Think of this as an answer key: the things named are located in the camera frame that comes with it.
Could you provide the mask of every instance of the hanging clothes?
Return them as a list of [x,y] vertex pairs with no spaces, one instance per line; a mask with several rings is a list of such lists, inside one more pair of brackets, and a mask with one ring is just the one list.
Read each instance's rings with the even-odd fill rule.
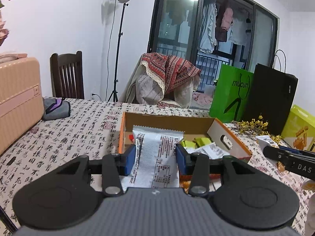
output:
[[246,19],[247,15],[238,10],[234,10],[233,25],[231,26],[229,41],[237,45],[246,46],[248,35],[246,30],[249,29]]
[[200,31],[200,51],[210,54],[213,52],[217,41],[215,39],[215,19],[217,16],[216,0],[204,0],[204,6],[202,13],[202,26]]
[[230,8],[229,1],[224,0],[219,7],[215,26],[215,38],[217,41],[226,42],[227,32],[232,25],[233,10]]

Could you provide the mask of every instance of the gray pouch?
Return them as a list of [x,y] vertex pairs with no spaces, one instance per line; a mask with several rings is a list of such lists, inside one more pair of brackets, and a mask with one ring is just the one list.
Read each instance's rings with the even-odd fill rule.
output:
[[43,98],[43,120],[56,120],[70,116],[70,104],[64,98]]

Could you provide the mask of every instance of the pink suitcase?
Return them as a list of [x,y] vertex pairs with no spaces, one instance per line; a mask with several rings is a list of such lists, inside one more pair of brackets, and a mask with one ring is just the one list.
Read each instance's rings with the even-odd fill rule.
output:
[[0,154],[35,125],[43,113],[37,59],[0,64]]

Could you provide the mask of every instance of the blue gripper pad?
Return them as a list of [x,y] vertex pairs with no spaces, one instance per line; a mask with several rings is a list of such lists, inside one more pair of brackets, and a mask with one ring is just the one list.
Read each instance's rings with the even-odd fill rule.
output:
[[184,147],[181,144],[176,145],[176,161],[178,165],[178,170],[182,175],[186,175],[186,157],[182,152]]
[[290,147],[286,147],[286,146],[279,146],[280,149],[282,150],[286,150],[286,151],[289,151],[289,152],[292,152],[294,154],[300,154],[300,152],[296,149],[293,149],[293,148],[290,148]]
[[134,165],[134,160],[136,156],[136,146],[131,145],[126,151],[126,166],[125,166],[125,176],[128,176],[131,173],[132,167]]

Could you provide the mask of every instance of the wooden chair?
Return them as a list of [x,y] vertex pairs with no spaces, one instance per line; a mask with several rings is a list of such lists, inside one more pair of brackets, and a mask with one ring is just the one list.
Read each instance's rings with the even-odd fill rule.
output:
[[50,70],[55,97],[84,99],[81,51],[76,54],[54,53],[50,58]]

